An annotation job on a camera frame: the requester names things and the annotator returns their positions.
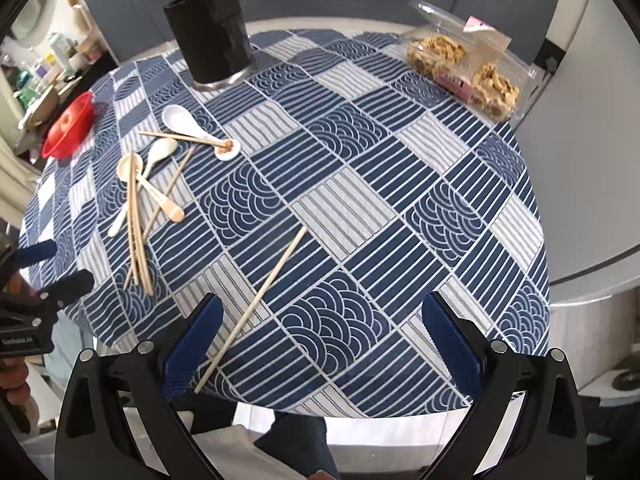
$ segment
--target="red bowl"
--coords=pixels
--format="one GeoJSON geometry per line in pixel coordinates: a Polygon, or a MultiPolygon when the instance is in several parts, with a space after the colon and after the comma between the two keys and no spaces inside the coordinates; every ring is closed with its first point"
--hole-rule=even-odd
{"type": "Polygon", "coordinates": [[[85,92],[73,101],[49,129],[42,156],[67,158],[82,144],[94,124],[94,95],[85,92]]]}

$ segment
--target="white ceramic spoon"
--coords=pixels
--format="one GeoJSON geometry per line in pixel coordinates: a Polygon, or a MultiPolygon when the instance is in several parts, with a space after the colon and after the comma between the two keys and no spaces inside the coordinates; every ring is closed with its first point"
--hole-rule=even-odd
{"type": "MultiPolygon", "coordinates": [[[[142,170],[142,157],[137,153],[134,155],[134,161],[136,165],[136,180],[142,184],[149,194],[153,197],[153,199],[158,202],[158,205],[162,208],[162,211],[166,213],[166,215],[174,222],[182,222],[184,220],[184,210],[177,205],[173,200],[171,200],[167,195],[162,194],[155,187],[153,187],[149,182],[140,175],[140,170],[142,170]]],[[[118,173],[118,178],[123,182],[129,181],[129,153],[124,155],[120,161],[118,162],[118,169],[116,170],[118,173]]]]}
{"type": "MultiPolygon", "coordinates": [[[[160,162],[161,160],[165,160],[167,157],[171,156],[172,153],[178,148],[178,141],[175,139],[158,139],[151,145],[151,149],[149,150],[149,154],[146,158],[146,168],[144,173],[142,174],[143,178],[149,178],[151,174],[151,170],[153,167],[160,162]]],[[[127,217],[127,202],[122,205],[116,219],[109,227],[107,234],[110,237],[114,237],[120,229],[122,228],[122,224],[124,224],[125,218],[127,217]]]]}
{"type": "MultiPolygon", "coordinates": [[[[164,110],[162,110],[162,122],[167,128],[177,134],[195,137],[196,139],[220,140],[203,130],[196,122],[196,119],[191,115],[191,112],[180,105],[165,106],[164,110]]],[[[233,148],[230,152],[218,153],[218,150],[215,150],[216,157],[220,160],[231,160],[240,153],[240,149],[242,148],[240,141],[237,139],[231,140],[233,142],[233,148]]]]}

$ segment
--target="checkered tablecloth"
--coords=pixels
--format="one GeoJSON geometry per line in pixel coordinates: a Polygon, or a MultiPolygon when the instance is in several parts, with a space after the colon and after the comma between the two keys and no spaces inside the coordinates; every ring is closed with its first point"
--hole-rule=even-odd
{"type": "MultiPolygon", "coordinates": [[[[439,290],[459,316],[519,352],[548,341],[538,208],[508,124],[491,127],[412,72],[391,34],[274,30],[251,38],[259,69],[200,93],[180,51],[127,64],[93,88],[98,118],[73,157],[50,160],[22,245],[58,255],[26,271],[35,287],[76,269],[94,291],[67,309],[127,351],[212,290],[226,307],[220,347],[301,224],[308,234],[208,383],[251,404],[329,416],[401,416],[468,405],[420,318],[439,290]],[[146,160],[167,104],[242,141],[220,162],[200,145],[146,244],[155,296],[123,290],[119,158],[146,160]]],[[[187,145],[156,167],[163,189],[187,145]]],[[[142,195],[143,223],[154,204],[142,195]]]]}

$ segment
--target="wooden chopstick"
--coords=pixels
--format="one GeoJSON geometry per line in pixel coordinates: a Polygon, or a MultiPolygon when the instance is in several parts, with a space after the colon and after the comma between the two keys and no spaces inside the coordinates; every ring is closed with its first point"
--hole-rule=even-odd
{"type": "Polygon", "coordinates": [[[159,132],[138,132],[142,135],[151,137],[166,137],[167,139],[186,140],[187,142],[199,142],[201,144],[210,144],[211,146],[217,146],[218,148],[228,148],[228,141],[225,140],[213,140],[213,139],[199,139],[198,137],[190,137],[186,135],[177,134],[161,134],[159,132]]]}
{"type": "MultiPolygon", "coordinates": [[[[171,193],[171,190],[174,188],[175,183],[178,182],[178,177],[180,177],[182,170],[187,165],[188,161],[193,156],[193,153],[196,151],[196,149],[197,149],[197,146],[193,146],[192,148],[189,149],[187,154],[183,157],[180,163],[180,166],[178,166],[178,169],[175,171],[174,176],[172,177],[171,181],[169,182],[166,189],[164,190],[165,195],[168,196],[169,193],[171,193]]],[[[159,205],[156,205],[156,208],[154,209],[154,212],[151,215],[151,219],[149,220],[149,224],[146,226],[145,232],[142,235],[143,243],[146,242],[146,238],[149,236],[149,233],[151,232],[151,229],[154,226],[154,222],[156,221],[156,218],[158,218],[158,215],[160,214],[161,211],[162,211],[162,208],[159,205]]],[[[124,288],[127,288],[127,285],[129,285],[132,275],[133,275],[133,268],[130,268],[129,272],[127,273],[127,277],[124,280],[124,288]]]]}
{"type": "Polygon", "coordinates": [[[284,264],[287,263],[287,260],[289,259],[293,251],[296,249],[296,247],[300,243],[300,240],[302,240],[302,237],[305,235],[305,233],[306,233],[306,226],[302,226],[300,228],[300,231],[298,231],[298,234],[296,235],[296,237],[293,238],[293,241],[289,244],[289,247],[287,247],[287,250],[284,251],[284,254],[280,257],[280,260],[278,261],[276,266],[273,267],[271,274],[269,274],[269,277],[262,284],[260,290],[255,295],[254,300],[247,307],[247,310],[244,311],[244,314],[242,314],[240,321],[236,323],[236,326],[231,331],[231,334],[229,334],[229,337],[226,338],[226,341],[223,347],[218,351],[216,356],[212,360],[210,360],[211,364],[209,365],[209,368],[207,368],[207,371],[204,373],[204,375],[198,382],[198,385],[196,386],[196,389],[195,389],[196,394],[200,393],[203,386],[209,380],[209,378],[211,377],[211,374],[213,373],[213,370],[215,370],[216,366],[218,366],[218,364],[220,363],[220,360],[224,357],[226,351],[231,346],[231,343],[236,339],[236,336],[238,336],[238,333],[242,330],[242,327],[249,319],[249,316],[251,316],[256,305],[260,303],[260,300],[264,296],[264,293],[267,292],[267,289],[271,286],[271,283],[273,283],[273,280],[276,279],[278,273],[280,272],[284,264]]]}
{"type": "MultiPolygon", "coordinates": [[[[133,166],[133,152],[129,152],[129,164],[133,166]]],[[[129,257],[131,258],[131,267],[129,273],[133,273],[133,283],[136,285],[140,282],[138,278],[138,266],[136,262],[136,250],[133,243],[133,208],[131,199],[136,192],[135,180],[130,177],[127,181],[127,240],[129,241],[129,257]]]]}
{"type": "Polygon", "coordinates": [[[142,229],[140,227],[140,210],[138,208],[138,186],[136,177],[138,170],[136,168],[133,152],[130,153],[130,173],[129,180],[134,184],[132,186],[133,195],[130,197],[131,212],[133,220],[133,239],[136,243],[136,257],[138,259],[138,265],[140,266],[140,280],[142,281],[142,288],[145,291],[145,296],[152,296],[154,294],[154,288],[151,284],[151,277],[149,276],[149,267],[146,264],[145,243],[142,240],[142,229]]]}

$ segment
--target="clear plastic box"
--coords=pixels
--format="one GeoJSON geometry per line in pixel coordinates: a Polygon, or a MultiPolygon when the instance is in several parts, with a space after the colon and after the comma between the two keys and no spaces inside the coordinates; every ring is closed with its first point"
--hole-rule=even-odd
{"type": "Polygon", "coordinates": [[[543,72],[527,66],[487,30],[466,32],[465,22],[423,1],[410,3],[427,23],[402,35],[407,63],[492,121],[519,117],[543,72]]]}

